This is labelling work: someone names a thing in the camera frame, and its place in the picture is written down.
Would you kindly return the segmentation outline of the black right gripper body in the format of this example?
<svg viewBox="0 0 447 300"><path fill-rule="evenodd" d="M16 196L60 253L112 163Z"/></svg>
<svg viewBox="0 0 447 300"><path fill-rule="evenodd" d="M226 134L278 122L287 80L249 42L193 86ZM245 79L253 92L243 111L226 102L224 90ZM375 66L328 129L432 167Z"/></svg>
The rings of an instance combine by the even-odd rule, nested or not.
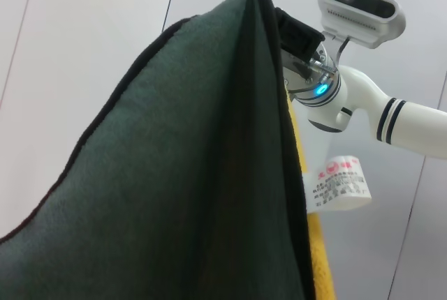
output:
<svg viewBox="0 0 447 300"><path fill-rule="evenodd" d="M290 16L276 7L277 26L283 66L292 66L294 61L309 63L316 57L324 35L314 28Z"/></svg>

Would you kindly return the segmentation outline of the yellow grey black-edged towel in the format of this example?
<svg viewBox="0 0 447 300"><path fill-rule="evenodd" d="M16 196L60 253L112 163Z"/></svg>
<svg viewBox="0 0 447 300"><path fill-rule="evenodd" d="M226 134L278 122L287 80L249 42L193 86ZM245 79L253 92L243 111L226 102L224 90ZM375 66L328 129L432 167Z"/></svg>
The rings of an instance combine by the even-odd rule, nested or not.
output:
<svg viewBox="0 0 447 300"><path fill-rule="evenodd" d="M225 0L139 55L0 238L0 300L336 300L280 19Z"/></svg>

